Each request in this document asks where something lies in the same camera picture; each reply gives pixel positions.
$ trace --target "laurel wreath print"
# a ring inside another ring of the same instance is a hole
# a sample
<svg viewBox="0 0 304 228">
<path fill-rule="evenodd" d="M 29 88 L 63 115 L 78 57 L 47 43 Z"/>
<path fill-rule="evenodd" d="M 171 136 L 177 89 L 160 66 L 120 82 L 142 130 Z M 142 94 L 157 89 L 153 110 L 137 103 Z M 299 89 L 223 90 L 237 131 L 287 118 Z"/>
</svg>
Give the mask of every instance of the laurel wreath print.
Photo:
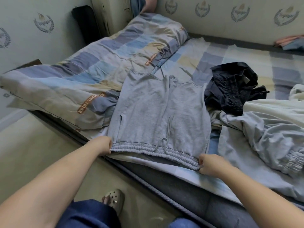
<svg viewBox="0 0 304 228">
<path fill-rule="evenodd" d="M 53 20 L 51 19 L 51 17 L 49 15 L 47 15 L 48 20 L 44 21 L 44 22 L 38 22 L 36 19 L 34 20 L 35 26 L 42 32 L 44 33 L 51 33 L 54 30 L 55 24 L 53 22 Z M 50 29 L 44 29 L 42 26 L 48 25 L 49 23 L 51 23 Z"/>
<path fill-rule="evenodd" d="M 169 4 L 166 1 L 165 9 L 166 9 L 167 13 L 174 14 L 176 12 L 176 10 L 177 10 L 177 2 L 175 2 L 175 6 L 174 6 L 174 9 L 172 11 L 169 10 L 168 6 L 169 6 Z"/>
<path fill-rule="evenodd" d="M 195 13 L 198 17 L 203 18 L 203 17 L 207 16 L 207 14 L 209 13 L 210 7 L 211 7 L 211 5 L 209 4 L 206 12 L 201 15 L 199 12 L 199 3 L 197 3 L 197 5 L 195 7 Z"/>
<path fill-rule="evenodd" d="M 280 20 L 278 19 L 278 16 L 281 14 L 282 10 L 283 10 L 283 9 L 280 9 L 280 10 L 275 14 L 275 17 L 274 17 L 274 22 L 275 22 L 275 24 L 276 24 L 277 26 L 283 26 L 283 25 L 287 25 L 287 24 L 293 22 L 293 21 L 298 17 L 298 15 L 299 15 L 299 13 L 300 13 L 300 11 L 298 10 L 298 11 L 295 12 L 294 15 L 289 14 L 289 15 L 287 15 L 287 18 L 291 18 L 291 19 L 289 19 L 289 20 L 286 21 L 286 22 L 280 22 Z"/>
<path fill-rule="evenodd" d="M 10 43 L 11 43 L 11 37 L 10 35 L 6 32 L 5 29 L 3 28 L 0 28 L 0 31 L 2 31 L 2 33 L 0 33 L 0 38 L 2 38 L 3 36 L 5 37 L 5 42 L 4 44 L 0 44 L 0 48 L 7 48 Z"/>
<path fill-rule="evenodd" d="M 248 7 L 248 8 L 247 8 L 247 12 L 245 13 L 245 15 L 243 15 L 243 16 L 242 16 L 241 18 L 239 18 L 239 19 L 236 19 L 235 16 L 234 16 L 234 11 L 235 11 L 235 9 L 236 9 L 236 6 L 233 7 L 233 9 L 232 9 L 232 11 L 231 11 L 231 19 L 232 19 L 234 22 L 240 22 L 240 21 L 244 20 L 244 19 L 248 16 L 249 11 L 250 11 L 250 7 Z"/>
</svg>

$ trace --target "hand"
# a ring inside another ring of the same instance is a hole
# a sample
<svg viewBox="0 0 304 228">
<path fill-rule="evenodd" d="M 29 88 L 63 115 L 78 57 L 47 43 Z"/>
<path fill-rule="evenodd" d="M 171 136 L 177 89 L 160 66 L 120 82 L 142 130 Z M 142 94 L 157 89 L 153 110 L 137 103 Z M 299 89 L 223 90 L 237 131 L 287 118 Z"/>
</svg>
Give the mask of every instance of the hand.
<svg viewBox="0 0 304 228">
<path fill-rule="evenodd" d="M 88 141 L 86 146 L 88 149 L 98 152 L 99 156 L 109 155 L 111 153 L 112 139 L 107 136 L 100 136 Z"/>
<path fill-rule="evenodd" d="M 199 156 L 199 164 L 203 165 L 200 168 L 200 173 L 220 178 L 221 174 L 233 167 L 223 157 L 216 154 L 201 154 Z"/>
</svg>

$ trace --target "pink cloth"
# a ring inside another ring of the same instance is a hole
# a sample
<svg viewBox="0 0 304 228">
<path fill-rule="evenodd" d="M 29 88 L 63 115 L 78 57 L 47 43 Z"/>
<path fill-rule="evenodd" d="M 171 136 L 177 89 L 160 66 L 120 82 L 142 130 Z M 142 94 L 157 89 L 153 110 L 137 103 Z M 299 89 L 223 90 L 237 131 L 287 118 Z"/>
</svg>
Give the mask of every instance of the pink cloth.
<svg viewBox="0 0 304 228">
<path fill-rule="evenodd" d="M 297 38 L 304 38 L 304 35 L 295 35 L 295 36 L 288 36 L 285 38 L 281 38 L 277 41 L 275 41 L 275 46 L 285 46 L 288 45 L 289 43 L 291 43 L 293 40 L 297 39 Z"/>
</svg>

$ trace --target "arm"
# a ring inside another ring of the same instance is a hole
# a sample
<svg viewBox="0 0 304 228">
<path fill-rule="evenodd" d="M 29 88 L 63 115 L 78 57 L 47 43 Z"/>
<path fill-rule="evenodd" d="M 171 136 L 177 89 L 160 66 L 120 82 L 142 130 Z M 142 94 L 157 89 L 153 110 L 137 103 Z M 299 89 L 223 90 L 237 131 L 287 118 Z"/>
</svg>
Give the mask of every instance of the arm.
<svg viewBox="0 0 304 228">
<path fill-rule="evenodd" d="M 55 227 L 96 157 L 110 147 L 111 138 L 98 137 L 49 166 L 0 205 L 0 227 Z"/>
<path fill-rule="evenodd" d="M 303 227 L 304 212 L 216 154 L 200 156 L 200 173 L 225 182 L 259 227 Z"/>
<path fill-rule="evenodd" d="M 154 13 L 156 8 L 157 0 L 146 0 L 146 4 L 143 9 L 140 11 L 142 13 Z"/>
</svg>

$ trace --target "dark blue pants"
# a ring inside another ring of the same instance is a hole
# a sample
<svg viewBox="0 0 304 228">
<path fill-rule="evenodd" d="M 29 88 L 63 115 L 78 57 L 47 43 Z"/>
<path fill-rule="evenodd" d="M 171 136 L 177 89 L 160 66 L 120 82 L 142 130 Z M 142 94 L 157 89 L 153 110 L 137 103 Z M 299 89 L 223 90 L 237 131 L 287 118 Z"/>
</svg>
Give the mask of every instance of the dark blue pants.
<svg viewBox="0 0 304 228">
<path fill-rule="evenodd" d="M 116 211 L 94 199 L 72 202 L 56 228 L 120 228 L 120 221 Z M 178 218 L 168 228 L 199 228 L 194 222 L 185 218 Z"/>
</svg>

